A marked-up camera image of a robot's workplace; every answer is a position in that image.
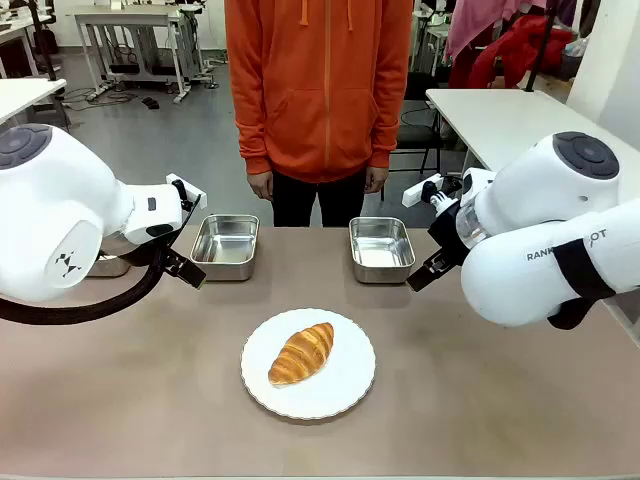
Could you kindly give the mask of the person's left hand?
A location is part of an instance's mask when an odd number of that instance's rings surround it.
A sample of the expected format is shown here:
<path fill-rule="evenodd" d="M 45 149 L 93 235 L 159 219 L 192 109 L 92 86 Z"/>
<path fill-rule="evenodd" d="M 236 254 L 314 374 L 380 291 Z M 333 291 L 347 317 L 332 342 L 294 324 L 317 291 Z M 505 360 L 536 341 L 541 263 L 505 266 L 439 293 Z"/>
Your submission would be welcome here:
<path fill-rule="evenodd" d="M 389 176 L 388 168 L 379 168 L 369 166 L 366 169 L 365 178 L 365 194 L 374 194 L 380 192 Z"/>

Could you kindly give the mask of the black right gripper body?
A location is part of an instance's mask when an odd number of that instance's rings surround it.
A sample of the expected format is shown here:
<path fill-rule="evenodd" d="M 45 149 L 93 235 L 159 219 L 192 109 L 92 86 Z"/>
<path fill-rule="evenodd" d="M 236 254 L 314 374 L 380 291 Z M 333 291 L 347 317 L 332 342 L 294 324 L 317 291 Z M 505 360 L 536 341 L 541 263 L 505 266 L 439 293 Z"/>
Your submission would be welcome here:
<path fill-rule="evenodd" d="M 457 232 L 456 216 L 460 210 L 458 202 L 449 205 L 436 215 L 436 219 L 428 229 L 429 235 L 439 245 L 439 252 L 447 260 L 465 260 L 469 249 Z"/>

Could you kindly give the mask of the person's right hand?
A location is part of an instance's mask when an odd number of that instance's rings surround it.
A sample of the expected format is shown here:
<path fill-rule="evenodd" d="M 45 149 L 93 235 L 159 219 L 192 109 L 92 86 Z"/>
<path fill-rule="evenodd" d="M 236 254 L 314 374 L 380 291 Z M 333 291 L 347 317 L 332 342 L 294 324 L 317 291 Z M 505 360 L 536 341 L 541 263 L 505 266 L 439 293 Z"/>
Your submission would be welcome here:
<path fill-rule="evenodd" d="M 273 201 L 273 172 L 271 170 L 259 174 L 248 174 L 247 181 L 259 199 Z"/>

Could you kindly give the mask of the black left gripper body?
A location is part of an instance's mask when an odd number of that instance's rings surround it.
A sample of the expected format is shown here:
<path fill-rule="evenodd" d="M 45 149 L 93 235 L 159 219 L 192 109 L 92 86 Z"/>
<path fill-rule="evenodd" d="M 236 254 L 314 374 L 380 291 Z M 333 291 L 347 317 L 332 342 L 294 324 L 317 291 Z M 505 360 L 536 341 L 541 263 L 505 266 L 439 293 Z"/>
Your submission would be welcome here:
<path fill-rule="evenodd" d="M 186 200 L 181 201 L 184 217 L 178 228 L 164 236 L 162 242 L 166 248 L 172 247 L 179 238 L 185 227 L 189 224 L 193 213 L 200 207 L 201 200 L 202 195 L 197 195 L 194 199 L 187 198 Z"/>

